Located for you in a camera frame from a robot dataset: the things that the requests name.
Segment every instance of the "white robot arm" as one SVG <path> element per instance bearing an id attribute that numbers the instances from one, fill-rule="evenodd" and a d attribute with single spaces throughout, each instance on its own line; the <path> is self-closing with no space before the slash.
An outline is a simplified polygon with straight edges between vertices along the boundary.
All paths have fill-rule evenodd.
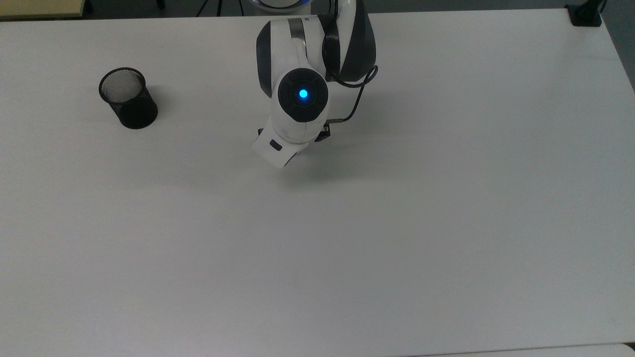
<path id="1" fill-rule="evenodd" d="M 377 73 L 375 36 L 363 0 L 336 0 L 334 14 L 269 22 L 258 36 L 257 59 L 271 117 L 253 149 L 282 168 L 327 123 L 327 81 L 361 88 Z M 346 83 L 364 76 L 362 83 Z"/>
<path id="2" fill-rule="evenodd" d="M 256 15 L 311 15 L 312 0 L 249 0 Z"/>

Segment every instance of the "floor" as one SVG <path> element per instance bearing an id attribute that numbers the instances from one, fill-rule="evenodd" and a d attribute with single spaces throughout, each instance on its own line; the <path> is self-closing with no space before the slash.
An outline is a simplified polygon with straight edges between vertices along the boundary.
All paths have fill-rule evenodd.
<path id="1" fill-rule="evenodd" d="M 252 15 L 253 8 L 245 3 L 245 15 Z M 84 12 L 87 19 L 194 17 L 203 7 L 200 16 L 216 16 L 218 0 L 165 0 L 160 10 L 155 0 L 91 0 L 93 13 Z M 457 11 L 562 8 L 567 3 L 581 4 L 583 0 L 366 0 L 369 12 L 406 11 Z M 314 13 L 328 10 L 328 0 L 314 0 Z M 222 1 L 221 16 L 241 16 L 238 0 Z M 635 1 L 608 0 L 603 13 L 606 26 L 622 59 L 626 73 L 635 88 Z"/>

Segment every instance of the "black mesh pen holder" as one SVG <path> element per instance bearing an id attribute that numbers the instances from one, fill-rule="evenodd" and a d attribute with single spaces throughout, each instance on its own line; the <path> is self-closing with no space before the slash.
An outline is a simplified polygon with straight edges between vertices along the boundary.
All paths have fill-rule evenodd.
<path id="1" fill-rule="evenodd" d="M 144 75 L 133 68 L 117 68 L 106 74 L 99 83 L 99 95 L 129 129 L 145 128 L 159 114 L 145 87 Z"/>

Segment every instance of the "white table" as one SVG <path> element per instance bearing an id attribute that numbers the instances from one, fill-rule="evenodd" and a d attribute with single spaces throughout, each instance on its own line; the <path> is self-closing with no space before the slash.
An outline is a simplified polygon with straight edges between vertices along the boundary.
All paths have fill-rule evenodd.
<path id="1" fill-rule="evenodd" d="M 635 95 L 606 28 L 371 21 L 358 114 L 282 171 L 251 152 L 266 19 L 1 23 L 3 356 L 635 340 Z M 144 130 L 98 96 L 122 66 L 159 106 Z"/>

